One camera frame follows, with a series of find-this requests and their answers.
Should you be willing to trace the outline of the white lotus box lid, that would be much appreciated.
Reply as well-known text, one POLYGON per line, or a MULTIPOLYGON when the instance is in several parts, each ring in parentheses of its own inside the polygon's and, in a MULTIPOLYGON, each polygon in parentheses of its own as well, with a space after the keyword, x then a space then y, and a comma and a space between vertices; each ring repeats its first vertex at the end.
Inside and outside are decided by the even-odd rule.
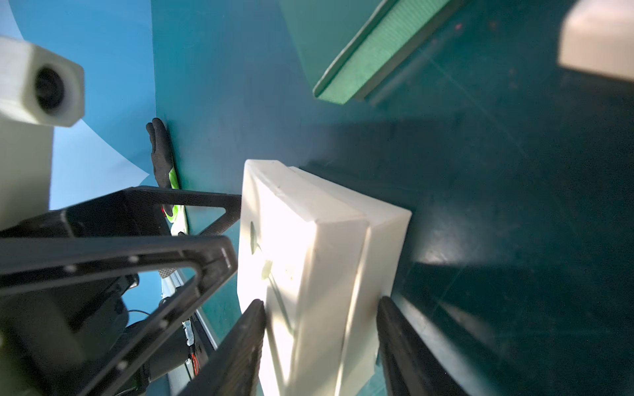
POLYGON ((633 80, 633 1, 582 0, 562 23, 557 62, 585 73, 633 80))

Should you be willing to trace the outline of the white flower gift box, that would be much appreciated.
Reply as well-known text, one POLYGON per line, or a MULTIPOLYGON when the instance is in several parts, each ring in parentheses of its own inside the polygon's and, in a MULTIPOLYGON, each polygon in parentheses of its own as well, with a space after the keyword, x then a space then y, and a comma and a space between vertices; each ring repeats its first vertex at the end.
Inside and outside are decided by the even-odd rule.
POLYGON ((276 160, 246 161, 237 295, 261 300, 267 395, 355 395, 374 375, 376 313, 411 212, 276 160))

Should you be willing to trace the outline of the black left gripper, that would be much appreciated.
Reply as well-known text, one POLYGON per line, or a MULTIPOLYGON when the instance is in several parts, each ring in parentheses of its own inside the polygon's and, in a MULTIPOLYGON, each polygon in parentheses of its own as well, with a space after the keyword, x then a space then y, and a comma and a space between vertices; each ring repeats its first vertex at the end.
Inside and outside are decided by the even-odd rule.
POLYGON ((237 269, 239 195, 133 187, 1 230, 1 392, 143 395, 191 355, 183 325, 237 269), (189 267, 130 319, 145 272, 189 267))

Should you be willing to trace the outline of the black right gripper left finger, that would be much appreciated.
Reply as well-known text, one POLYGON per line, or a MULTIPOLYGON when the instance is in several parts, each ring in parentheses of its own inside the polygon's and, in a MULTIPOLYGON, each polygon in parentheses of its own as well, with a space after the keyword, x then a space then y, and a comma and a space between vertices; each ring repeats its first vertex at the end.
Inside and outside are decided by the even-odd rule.
POLYGON ((264 302, 253 300, 182 395, 255 395, 267 319, 264 302))

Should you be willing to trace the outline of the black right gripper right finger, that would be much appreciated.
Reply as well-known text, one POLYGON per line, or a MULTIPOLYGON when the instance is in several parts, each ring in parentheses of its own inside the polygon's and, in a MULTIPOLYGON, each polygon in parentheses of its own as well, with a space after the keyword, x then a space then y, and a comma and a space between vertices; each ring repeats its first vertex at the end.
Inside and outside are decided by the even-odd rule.
POLYGON ((464 395, 392 298, 380 298, 376 327, 389 395, 464 395))

